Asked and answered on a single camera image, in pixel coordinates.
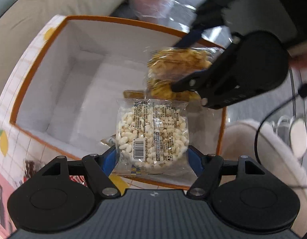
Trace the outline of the person right hand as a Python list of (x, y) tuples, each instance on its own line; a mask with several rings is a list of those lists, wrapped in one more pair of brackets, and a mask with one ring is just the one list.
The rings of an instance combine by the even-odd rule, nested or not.
[(290, 68), (307, 69), (307, 48), (292, 48), (288, 50), (288, 53)]

